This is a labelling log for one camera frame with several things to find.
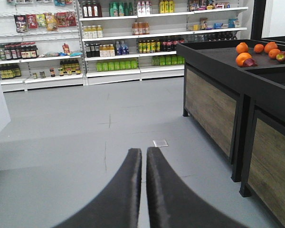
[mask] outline green can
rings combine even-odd
[[[120,61],[119,66],[120,66],[121,70],[125,70],[125,62],[124,61]]]
[[[97,72],[103,71],[103,64],[102,63],[96,63],[96,71]]]
[[[120,70],[120,66],[119,66],[119,62],[118,61],[114,62],[114,69],[115,70]]]
[[[114,66],[114,62],[108,62],[108,69],[111,70],[115,70],[115,66]]]

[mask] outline white shelving unit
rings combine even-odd
[[[85,47],[86,42],[95,42],[100,44],[115,44],[117,40],[125,40],[128,43],[130,55],[115,56],[115,57],[90,57],[85,56],[86,78],[88,85],[101,83],[110,83],[126,80],[142,80],[147,78],[182,76],[184,75],[183,65],[174,66],[151,66],[152,56],[175,55],[176,51],[172,52],[156,52],[137,54],[137,46],[139,40],[161,39],[164,37],[179,37],[187,38],[186,36],[200,35],[217,32],[238,32],[247,30],[245,27],[240,28],[224,28],[211,30],[188,30],[190,25],[199,24],[201,17],[209,19],[209,24],[212,22],[222,22],[228,24],[229,18],[235,18],[239,13],[248,9],[248,7],[240,7],[238,0],[230,0],[231,8],[228,9],[213,9],[199,10],[188,12],[187,0],[174,0],[174,13],[158,13],[157,0],[152,2],[152,14],[145,16],[126,16],[126,17],[109,17],[110,0],[102,0],[102,18],[80,18],[81,28],[88,25],[102,25],[104,31],[103,38],[83,38],[82,46]],[[132,0],[133,6],[136,6],[137,0]],[[150,25],[150,34],[146,35],[131,35],[132,24],[134,22],[148,22]],[[96,72],[96,63],[101,60],[118,60],[124,58],[137,58],[139,61],[139,69],[137,70],[118,70]]]

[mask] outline floor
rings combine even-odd
[[[146,150],[161,150],[197,194],[251,228],[277,228],[254,197],[239,194],[231,167],[191,117],[183,78],[5,93],[12,121],[0,133],[0,228],[50,228],[113,177],[128,149],[143,152],[139,227],[148,228]]]

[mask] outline snack bag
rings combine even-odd
[[[67,22],[66,23],[67,26],[76,26],[75,12],[73,12],[73,11],[67,12],[66,22]]]
[[[44,13],[46,16],[46,22],[47,22],[47,30],[48,31],[57,31],[57,21],[55,19],[55,15],[52,13]]]
[[[37,14],[36,19],[39,27],[47,26],[46,16],[44,14]]]
[[[54,3],[55,3],[55,6],[65,6],[66,0],[55,0]]]
[[[38,23],[37,23],[35,14],[27,14],[26,18],[27,18],[29,29],[38,29]]]
[[[25,15],[14,15],[15,23],[16,23],[16,31],[19,33],[27,32],[27,19]]]
[[[61,12],[56,14],[56,21],[58,27],[65,27],[67,26],[67,13]]]

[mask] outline red apple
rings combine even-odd
[[[279,63],[285,63],[285,51],[281,51],[275,58]]]
[[[243,67],[256,67],[257,62],[253,58],[248,58],[244,61]]]

